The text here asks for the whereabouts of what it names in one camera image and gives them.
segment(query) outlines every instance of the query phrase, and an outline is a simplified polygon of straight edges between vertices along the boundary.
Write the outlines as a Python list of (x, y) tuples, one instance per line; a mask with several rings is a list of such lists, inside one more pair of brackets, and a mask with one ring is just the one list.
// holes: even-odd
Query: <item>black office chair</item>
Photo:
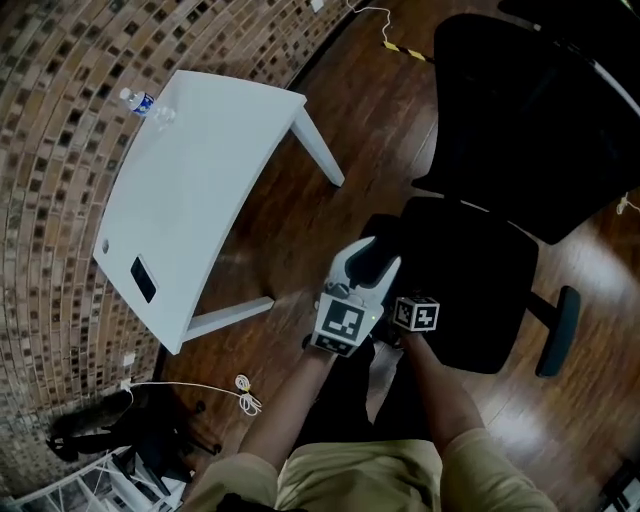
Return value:
[(504, 21), (449, 18), (435, 60), (438, 141), (413, 184), (444, 197), (372, 217), (362, 236), (378, 240), (351, 271), (366, 283), (400, 254), (389, 297), (440, 302), (426, 338), (443, 363), (474, 372), (502, 368), (529, 309), (549, 327), (536, 374), (556, 375), (580, 296), (565, 286), (554, 307), (531, 292), (538, 245), (525, 231), (555, 244), (638, 186), (640, 120), (581, 56)]

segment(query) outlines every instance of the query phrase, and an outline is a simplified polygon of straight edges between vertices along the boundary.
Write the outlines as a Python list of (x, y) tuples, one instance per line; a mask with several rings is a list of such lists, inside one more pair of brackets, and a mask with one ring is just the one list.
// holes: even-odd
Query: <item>table top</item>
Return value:
[[(160, 131), (145, 119), (136, 135), (93, 255), (171, 353), (180, 350), (242, 204), (305, 101), (254, 82), (177, 71), (157, 100), (175, 109), (173, 123)], [(141, 267), (155, 287), (149, 302), (133, 276)]]

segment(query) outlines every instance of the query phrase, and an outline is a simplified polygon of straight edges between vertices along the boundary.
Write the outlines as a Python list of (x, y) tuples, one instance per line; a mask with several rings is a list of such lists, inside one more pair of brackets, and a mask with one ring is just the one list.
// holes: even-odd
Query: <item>chair seat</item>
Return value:
[(391, 301), (426, 296), (441, 304), (436, 331), (425, 335), (438, 358), (455, 368), (498, 372), (518, 335), (538, 244), (490, 213), (423, 197), (412, 198), (395, 225), (389, 216), (372, 217), (363, 235), (372, 234), (402, 256)]

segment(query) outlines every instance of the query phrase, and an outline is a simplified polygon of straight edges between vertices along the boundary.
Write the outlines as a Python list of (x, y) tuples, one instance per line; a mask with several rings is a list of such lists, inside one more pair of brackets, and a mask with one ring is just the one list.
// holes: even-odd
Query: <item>leg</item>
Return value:
[(329, 151), (329, 148), (324, 143), (322, 135), (320, 135), (316, 125), (313, 124), (313, 121), (304, 108), (300, 109), (300, 113), (294, 119), (291, 125), (291, 131), (298, 137), (298, 140), (320, 166), (322, 172), (327, 175), (329, 181), (337, 187), (341, 187), (344, 183), (344, 176), (334, 160), (331, 151)]
[(375, 351), (366, 340), (351, 357), (338, 357), (293, 447), (311, 443), (369, 441), (369, 366)]
[(208, 332), (222, 329), (227, 325), (234, 324), (250, 316), (257, 315), (263, 311), (268, 311), (273, 307), (273, 299), (270, 297), (260, 297), (256, 300), (244, 302), (237, 306), (213, 311), (200, 316), (194, 316), (189, 323), (187, 332), (182, 341), (189, 341)]
[(420, 391), (406, 354), (396, 365), (396, 375), (378, 412), (373, 431), (376, 440), (431, 441)]

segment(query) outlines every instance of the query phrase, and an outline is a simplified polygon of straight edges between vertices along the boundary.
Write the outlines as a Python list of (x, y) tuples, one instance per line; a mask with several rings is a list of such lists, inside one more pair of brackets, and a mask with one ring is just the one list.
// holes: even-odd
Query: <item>white cable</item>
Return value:
[(387, 39), (387, 28), (389, 28), (391, 26), (391, 11), (389, 9), (385, 9), (383, 7), (362, 7), (361, 9), (355, 9), (350, 3), (349, 0), (345, 0), (345, 2), (347, 2), (347, 5), (349, 6), (349, 9), (351, 9), (355, 14), (361, 13), (362, 11), (384, 11), (387, 13), (387, 24), (382, 27), (382, 36), (384, 37), (384, 42), (388, 43), (389, 40)]
[(214, 386), (206, 386), (205, 384), (194, 384), (192, 382), (136, 382), (134, 384), (124, 385), (123, 389), (127, 391), (131, 395), (131, 403), (129, 407), (133, 404), (133, 393), (131, 392), (131, 388), (135, 388), (137, 386), (162, 386), (162, 385), (175, 385), (175, 386), (193, 386), (196, 388), (204, 388), (204, 389), (212, 389), (214, 391), (220, 391), (221, 393), (226, 393), (227, 395), (237, 396), (239, 398), (238, 404), (240, 405), (240, 409), (247, 416), (255, 416), (259, 412), (262, 412), (262, 403), (255, 396), (253, 396), (251, 391), (251, 383), (246, 375), (238, 375), (236, 377), (236, 387), (242, 391), (242, 394), (235, 393), (233, 391), (228, 391), (226, 389), (216, 388)]
[(624, 195), (624, 197), (620, 199), (618, 206), (616, 206), (616, 212), (618, 213), (618, 215), (622, 215), (622, 212), (627, 206), (631, 206), (631, 208), (640, 212), (640, 208), (637, 207), (635, 204), (633, 204), (631, 201), (629, 201), (629, 199), (627, 199), (628, 197), (629, 197), (629, 193), (627, 192)]

